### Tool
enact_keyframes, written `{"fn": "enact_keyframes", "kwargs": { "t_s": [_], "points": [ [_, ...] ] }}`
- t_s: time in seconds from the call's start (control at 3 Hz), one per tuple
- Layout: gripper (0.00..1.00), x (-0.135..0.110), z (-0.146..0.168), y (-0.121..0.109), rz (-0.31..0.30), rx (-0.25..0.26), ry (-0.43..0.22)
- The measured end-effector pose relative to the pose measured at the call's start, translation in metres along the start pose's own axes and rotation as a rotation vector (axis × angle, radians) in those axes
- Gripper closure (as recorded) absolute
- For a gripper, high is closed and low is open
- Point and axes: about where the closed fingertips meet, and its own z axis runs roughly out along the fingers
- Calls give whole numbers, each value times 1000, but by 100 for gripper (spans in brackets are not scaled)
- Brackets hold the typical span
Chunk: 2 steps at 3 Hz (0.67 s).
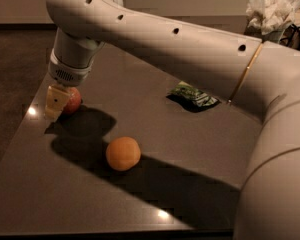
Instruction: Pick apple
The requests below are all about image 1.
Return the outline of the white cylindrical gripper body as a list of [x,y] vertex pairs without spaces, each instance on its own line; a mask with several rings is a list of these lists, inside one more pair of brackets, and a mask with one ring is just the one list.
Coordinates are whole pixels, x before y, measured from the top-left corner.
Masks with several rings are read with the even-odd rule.
[[50,76],[63,86],[79,86],[91,72],[94,57],[104,45],[104,42],[71,36],[58,28],[48,65]]

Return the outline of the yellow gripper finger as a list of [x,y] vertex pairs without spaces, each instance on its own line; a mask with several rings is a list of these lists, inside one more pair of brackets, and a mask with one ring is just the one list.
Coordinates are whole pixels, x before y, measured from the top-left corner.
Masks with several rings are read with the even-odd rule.
[[56,121],[70,100],[70,88],[63,85],[50,85],[47,89],[45,117]]

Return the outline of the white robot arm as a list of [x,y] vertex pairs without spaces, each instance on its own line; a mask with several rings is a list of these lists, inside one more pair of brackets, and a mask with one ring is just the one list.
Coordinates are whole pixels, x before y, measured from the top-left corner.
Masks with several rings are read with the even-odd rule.
[[110,43],[259,119],[234,240],[300,240],[300,52],[269,41],[129,10],[122,0],[46,0],[57,26],[45,113]]

